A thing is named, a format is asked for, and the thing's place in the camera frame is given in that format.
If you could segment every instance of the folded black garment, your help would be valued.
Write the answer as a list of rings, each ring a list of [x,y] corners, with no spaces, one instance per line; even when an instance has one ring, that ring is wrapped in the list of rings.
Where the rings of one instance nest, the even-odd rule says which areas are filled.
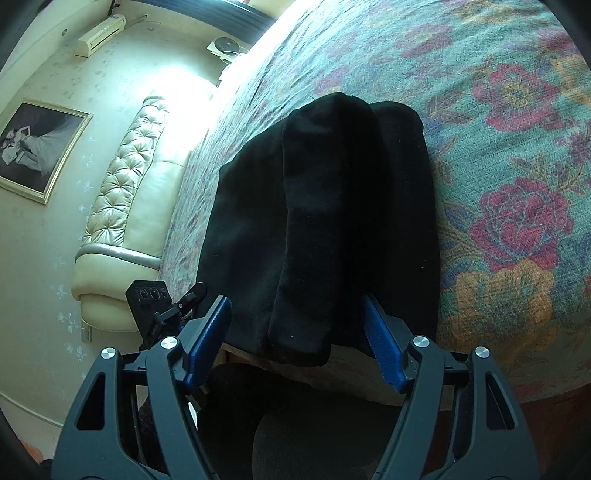
[[[439,247],[423,125],[334,93],[251,139],[219,172],[197,280],[232,301],[227,343],[301,367],[371,355],[361,296],[435,337]]]

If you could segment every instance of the pink flower pattern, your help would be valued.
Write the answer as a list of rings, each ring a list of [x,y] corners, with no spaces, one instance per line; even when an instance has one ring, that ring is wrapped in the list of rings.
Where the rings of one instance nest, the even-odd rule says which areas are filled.
[[[413,28],[404,36],[404,40],[395,46],[404,50],[404,59],[411,59],[425,55],[433,50],[439,50],[453,43],[452,27],[448,25],[424,24]]]
[[[566,199],[548,186],[530,179],[516,179],[480,198],[482,217],[470,228],[476,245],[485,253],[493,272],[529,258],[540,268],[558,264],[557,237],[570,233],[573,219]]]
[[[517,132],[536,125],[546,130],[563,127],[551,101],[558,88],[521,65],[500,63],[496,71],[472,88],[472,96],[490,103],[486,124],[497,130]]]

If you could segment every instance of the black cloth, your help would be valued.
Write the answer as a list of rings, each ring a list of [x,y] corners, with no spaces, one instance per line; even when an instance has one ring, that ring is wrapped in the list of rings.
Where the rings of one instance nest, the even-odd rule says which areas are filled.
[[[334,93],[251,139],[219,172],[197,281],[232,301],[227,343],[297,366],[371,354],[360,298],[434,338],[439,246],[423,125]]]
[[[199,438],[221,480],[367,480],[400,414],[247,364],[219,365],[207,386]],[[147,464],[166,472],[149,398],[139,418]]]

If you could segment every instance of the framed picture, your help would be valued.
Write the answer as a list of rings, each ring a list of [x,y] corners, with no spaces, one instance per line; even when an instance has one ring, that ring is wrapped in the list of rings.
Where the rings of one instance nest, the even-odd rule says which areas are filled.
[[[47,205],[91,113],[23,100],[0,134],[0,187]]]

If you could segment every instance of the bed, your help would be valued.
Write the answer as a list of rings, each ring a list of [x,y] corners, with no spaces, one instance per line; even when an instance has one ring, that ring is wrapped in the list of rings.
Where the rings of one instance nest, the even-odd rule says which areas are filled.
[[[160,267],[171,294],[194,282],[219,167],[335,91],[406,103],[423,120],[440,236],[438,343],[488,346],[521,401],[591,382],[591,72],[537,0],[296,0],[212,99]],[[353,352],[333,348],[325,367],[302,371],[228,349],[391,400],[372,360]]]

